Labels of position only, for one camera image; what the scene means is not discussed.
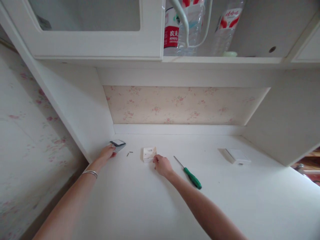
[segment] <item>green screwdriver handle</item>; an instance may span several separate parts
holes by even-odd
[[[192,184],[200,190],[202,186],[199,180],[191,172],[189,172],[187,168],[184,168],[183,171],[187,174]]]

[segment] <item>glass cabinet door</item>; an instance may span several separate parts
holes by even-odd
[[[39,59],[161,60],[163,0],[2,0]]]

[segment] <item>drill hole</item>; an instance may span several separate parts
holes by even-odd
[[[276,50],[276,46],[273,46],[272,48],[270,48],[270,50],[269,50],[269,53],[272,53],[272,52],[274,52],[274,50]]]

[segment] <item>silver bracelet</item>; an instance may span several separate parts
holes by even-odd
[[[88,171],[84,171],[82,174],[85,174],[85,173],[91,173],[91,174],[95,175],[96,178],[98,178],[98,174],[95,171],[88,170]]]

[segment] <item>hand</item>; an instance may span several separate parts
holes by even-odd
[[[105,162],[109,160],[109,158],[113,158],[117,155],[117,153],[114,153],[113,151],[116,149],[116,147],[112,146],[113,144],[111,143],[110,145],[104,147],[101,150],[101,153],[99,155],[99,159],[104,160]]]
[[[166,157],[157,154],[153,158],[153,163],[156,165],[154,169],[156,169],[157,172],[165,178],[174,172],[169,160]]]

